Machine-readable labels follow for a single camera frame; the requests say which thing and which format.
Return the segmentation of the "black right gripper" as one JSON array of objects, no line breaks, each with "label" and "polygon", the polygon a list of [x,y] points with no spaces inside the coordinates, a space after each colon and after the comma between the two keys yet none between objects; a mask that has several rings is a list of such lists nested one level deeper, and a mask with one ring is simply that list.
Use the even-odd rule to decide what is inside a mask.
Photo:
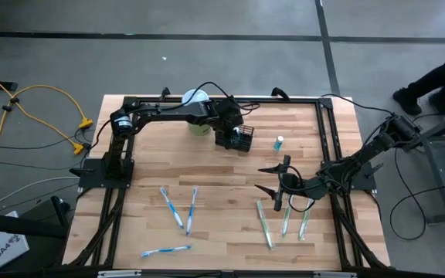
[{"label": "black right gripper", "polygon": [[282,163],[270,168],[259,168],[264,173],[277,173],[279,187],[277,190],[255,185],[274,200],[273,209],[279,212],[282,208],[283,194],[305,197],[308,200],[319,200],[325,196],[325,181],[320,177],[303,179],[300,172],[290,164],[290,155],[285,154]]}]

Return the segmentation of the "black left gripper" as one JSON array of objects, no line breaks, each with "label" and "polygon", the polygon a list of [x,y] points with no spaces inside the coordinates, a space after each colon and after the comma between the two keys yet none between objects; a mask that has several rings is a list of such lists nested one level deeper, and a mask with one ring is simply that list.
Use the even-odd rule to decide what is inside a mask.
[{"label": "black left gripper", "polygon": [[[240,107],[234,97],[228,97],[224,100],[216,102],[215,111],[217,119],[212,122],[214,131],[239,131],[243,124],[243,116]],[[223,144],[225,149],[240,150],[240,136],[224,137]]]}]

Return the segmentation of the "green toothbrush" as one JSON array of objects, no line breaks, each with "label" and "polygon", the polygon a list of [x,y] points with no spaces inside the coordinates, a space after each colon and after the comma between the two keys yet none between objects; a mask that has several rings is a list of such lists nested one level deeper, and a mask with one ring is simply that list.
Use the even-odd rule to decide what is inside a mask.
[{"label": "green toothbrush", "polygon": [[304,211],[303,218],[302,218],[302,221],[301,221],[301,226],[300,226],[299,233],[298,233],[298,239],[300,241],[305,240],[305,233],[306,233],[306,230],[307,230],[307,224],[309,222],[311,208],[314,205],[314,203],[315,203],[315,200],[313,200],[311,198],[308,200],[307,208]]},{"label": "green toothbrush", "polygon": [[273,244],[273,241],[271,238],[271,233],[270,233],[267,221],[266,221],[265,213],[263,210],[263,204],[260,199],[258,199],[256,201],[256,206],[257,206],[257,211],[258,211],[258,215],[260,218],[260,223],[262,225],[263,233],[264,233],[265,239],[267,241],[267,246],[268,246],[269,250],[273,250],[274,244]]},{"label": "green toothbrush", "polygon": [[288,226],[289,226],[289,219],[290,219],[290,213],[291,213],[291,207],[288,206],[284,213],[284,218],[281,226],[281,236],[285,237],[287,234]]}]

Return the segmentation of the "blue toothbrush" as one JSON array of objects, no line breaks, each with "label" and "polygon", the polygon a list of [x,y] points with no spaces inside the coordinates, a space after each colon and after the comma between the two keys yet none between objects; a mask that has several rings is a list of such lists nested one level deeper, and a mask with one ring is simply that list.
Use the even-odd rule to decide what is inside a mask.
[{"label": "blue toothbrush", "polygon": [[164,188],[164,187],[160,187],[160,192],[161,192],[161,194],[162,194],[162,196],[163,196],[163,198],[164,198],[164,200],[165,200],[167,206],[169,207],[170,211],[172,212],[172,214],[173,214],[173,216],[174,216],[174,219],[175,219],[177,225],[178,225],[180,228],[183,229],[183,228],[184,228],[184,224],[183,224],[183,221],[182,221],[182,219],[181,219],[181,216],[180,216],[179,213],[177,212],[175,206],[174,206],[174,205],[172,204],[172,202],[170,201],[170,199],[169,199],[169,197],[168,197],[168,194],[167,194],[165,188]]},{"label": "blue toothbrush", "polygon": [[177,247],[172,247],[172,248],[154,249],[154,250],[142,252],[140,257],[145,258],[145,257],[152,256],[156,253],[172,253],[172,252],[178,252],[178,251],[185,251],[185,250],[189,250],[191,248],[192,248],[192,245],[177,246]]},{"label": "blue toothbrush", "polygon": [[194,210],[195,210],[195,203],[196,203],[196,196],[198,194],[198,188],[195,186],[192,190],[192,202],[189,209],[189,216],[187,219],[187,226],[186,226],[186,235],[189,236],[191,234],[192,225],[193,225],[193,217],[194,217]]}]

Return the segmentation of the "green disinfecting wipes canister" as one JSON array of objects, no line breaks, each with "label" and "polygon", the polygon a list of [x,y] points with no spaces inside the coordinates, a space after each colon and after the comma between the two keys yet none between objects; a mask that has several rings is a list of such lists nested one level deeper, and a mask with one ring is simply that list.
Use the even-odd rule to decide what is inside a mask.
[{"label": "green disinfecting wipes canister", "polygon": [[[203,90],[189,90],[185,92],[185,94],[182,96],[182,103],[183,104],[190,104],[194,102],[201,102],[209,100],[209,95],[203,91]],[[207,135],[211,131],[211,127],[209,125],[195,125],[195,124],[188,124],[189,131],[192,135],[195,136],[204,136]]]}]

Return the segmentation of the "black stand foot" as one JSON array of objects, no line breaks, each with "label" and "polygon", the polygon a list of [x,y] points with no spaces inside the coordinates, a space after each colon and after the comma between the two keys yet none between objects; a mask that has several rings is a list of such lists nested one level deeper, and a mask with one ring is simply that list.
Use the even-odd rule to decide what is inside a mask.
[{"label": "black stand foot", "polygon": [[69,203],[53,196],[21,217],[0,215],[0,232],[65,239],[70,225],[66,214],[70,211]]}]

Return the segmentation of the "silver metal bracket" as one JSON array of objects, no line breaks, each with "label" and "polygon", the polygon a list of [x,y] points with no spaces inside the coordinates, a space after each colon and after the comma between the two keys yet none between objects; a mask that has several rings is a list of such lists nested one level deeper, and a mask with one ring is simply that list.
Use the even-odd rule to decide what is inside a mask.
[{"label": "silver metal bracket", "polygon": [[358,278],[356,273],[315,271],[313,278]]},{"label": "silver metal bracket", "polygon": [[97,278],[141,278],[141,270],[107,270],[100,271]]}]

